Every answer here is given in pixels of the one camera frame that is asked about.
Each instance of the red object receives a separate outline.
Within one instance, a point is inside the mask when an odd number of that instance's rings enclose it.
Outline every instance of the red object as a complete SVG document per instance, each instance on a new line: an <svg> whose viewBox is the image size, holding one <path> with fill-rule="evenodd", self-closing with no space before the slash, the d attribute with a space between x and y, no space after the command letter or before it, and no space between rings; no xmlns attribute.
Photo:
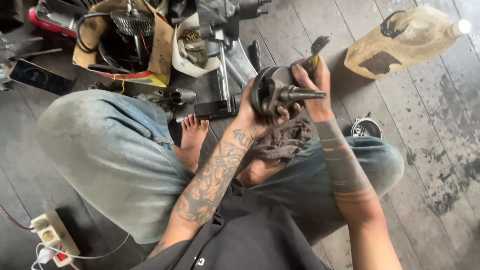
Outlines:
<svg viewBox="0 0 480 270"><path fill-rule="evenodd" d="M30 22L33 25L35 25L36 27L48 30L50 32L60 33L60 34L66 35L66 36L77 38L77 33L75 31L72 31L70 29L61 27L59 25L56 25L56 24L53 24L53 23L50 23L50 22L40 20L36 16L36 7L32 7L32 8L29 9L28 17L30 19Z"/></svg>
<svg viewBox="0 0 480 270"><path fill-rule="evenodd" d="M64 259L68 258L68 256L63 253L58 254L57 257L59 258L60 261L63 261Z"/></svg>

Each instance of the black band tattoo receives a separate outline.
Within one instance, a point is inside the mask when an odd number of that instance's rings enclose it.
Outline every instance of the black band tattoo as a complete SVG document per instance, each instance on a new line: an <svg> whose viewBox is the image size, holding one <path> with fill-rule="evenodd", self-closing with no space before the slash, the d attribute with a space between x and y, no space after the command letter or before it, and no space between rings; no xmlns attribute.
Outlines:
<svg viewBox="0 0 480 270"><path fill-rule="evenodd" d="M174 210L186 221L200 225L210 220L220 204L240 161L252 144L244 131L232 131L235 143L218 142L212 156L180 195Z"/></svg>
<svg viewBox="0 0 480 270"><path fill-rule="evenodd" d="M376 198L375 191L335 118L315 123L337 201L359 203Z"/></svg>

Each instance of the dirty plastic container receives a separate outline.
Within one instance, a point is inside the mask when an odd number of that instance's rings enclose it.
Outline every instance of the dirty plastic container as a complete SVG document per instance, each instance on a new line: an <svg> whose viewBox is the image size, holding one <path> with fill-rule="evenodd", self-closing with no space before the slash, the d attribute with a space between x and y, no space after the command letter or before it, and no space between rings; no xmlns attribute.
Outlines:
<svg viewBox="0 0 480 270"><path fill-rule="evenodd" d="M350 45L345 66L367 78L380 79L438 56L470 29L467 20L452 23L432 7L397 11Z"/></svg>

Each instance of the black cable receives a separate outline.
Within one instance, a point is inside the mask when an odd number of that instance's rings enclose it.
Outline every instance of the black cable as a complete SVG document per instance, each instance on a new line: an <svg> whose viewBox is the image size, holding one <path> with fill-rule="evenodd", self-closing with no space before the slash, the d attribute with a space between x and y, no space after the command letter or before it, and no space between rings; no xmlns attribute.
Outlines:
<svg viewBox="0 0 480 270"><path fill-rule="evenodd" d="M2 214L4 214L5 217L8 218L8 220L10 220L13 224L15 224L15 226L19 227L20 229L24 229L27 231L31 231L34 229L34 228L27 228L25 226L22 226L20 223L18 223L18 221L16 221L9 213L7 213L7 211L5 211L5 209L1 204L0 204L0 212L2 212Z"/></svg>
<svg viewBox="0 0 480 270"><path fill-rule="evenodd" d="M82 49L84 52L94 52L98 49L98 44L93 47L93 48L89 48L85 45L85 43L83 42L82 40L82 37L80 36L80 27L82 27L82 25L84 24L84 21L88 18L92 18L92 17L100 17L100 16L110 16L110 13L106 13L106 12L98 12L98 13L92 13L92 14L87 14L87 15L84 15L82 16L79 20L78 20L78 27L76 29L76 32L77 32L77 40L78 40L78 43L80 43L80 49Z"/></svg>

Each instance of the red wire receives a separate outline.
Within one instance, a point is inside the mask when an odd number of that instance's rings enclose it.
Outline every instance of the red wire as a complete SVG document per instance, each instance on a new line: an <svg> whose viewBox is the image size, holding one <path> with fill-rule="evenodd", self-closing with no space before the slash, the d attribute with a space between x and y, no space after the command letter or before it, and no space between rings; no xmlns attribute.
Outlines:
<svg viewBox="0 0 480 270"><path fill-rule="evenodd" d="M145 50L147 50L147 53L150 54L150 53L148 52L147 44L145 43L144 36L143 36L143 35L140 35L140 36L142 37L142 40L144 41Z"/></svg>

